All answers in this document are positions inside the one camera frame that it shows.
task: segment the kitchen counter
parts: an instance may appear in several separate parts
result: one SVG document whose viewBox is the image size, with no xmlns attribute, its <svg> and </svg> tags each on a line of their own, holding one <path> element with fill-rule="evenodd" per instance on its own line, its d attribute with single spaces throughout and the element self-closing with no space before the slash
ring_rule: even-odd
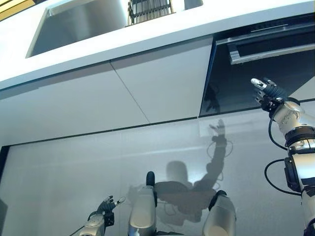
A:
<svg viewBox="0 0 315 236">
<path fill-rule="evenodd" d="M 201 7 L 26 58 L 46 7 L 66 1 L 49 0 L 0 22 L 0 89 L 223 30 L 311 13 L 315 7 L 313 0 L 204 0 Z"/>
</svg>

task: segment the cabinet door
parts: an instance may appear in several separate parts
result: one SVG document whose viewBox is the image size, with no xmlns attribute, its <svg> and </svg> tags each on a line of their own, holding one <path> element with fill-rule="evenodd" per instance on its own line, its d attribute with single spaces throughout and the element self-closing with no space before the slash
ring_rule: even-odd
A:
<svg viewBox="0 0 315 236">
<path fill-rule="evenodd" d="M 195 39 L 111 63 L 151 123 L 197 117 L 211 43 Z"/>
<path fill-rule="evenodd" d="M 109 63 L 0 93 L 2 145 L 146 123 Z"/>
</svg>

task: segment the robotic hand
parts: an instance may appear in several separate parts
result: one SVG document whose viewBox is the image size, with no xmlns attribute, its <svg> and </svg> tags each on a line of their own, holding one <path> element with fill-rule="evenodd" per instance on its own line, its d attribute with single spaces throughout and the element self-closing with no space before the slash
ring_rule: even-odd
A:
<svg viewBox="0 0 315 236">
<path fill-rule="evenodd" d="M 304 235 L 315 236 L 315 118 L 306 114 L 300 102 L 287 97 L 273 81 L 252 79 L 251 83 L 258 88 L 256 101 L 269 112 L 271 141 L 288 152 L 284 172 L 288 187 L 301 193 L 306 225 Z M 272 138 L 272 121 L 278 124 L 288 148 Z"/>
<path fill-rule="evenodd" d="M 105 229 L 114 225 L 114 213 L 112 210 L 125 201 L 125 197 L 114 202 L 113 196 L 109 196 L 92 212 L 79 236 L 104 236 Z"/>
</svg>

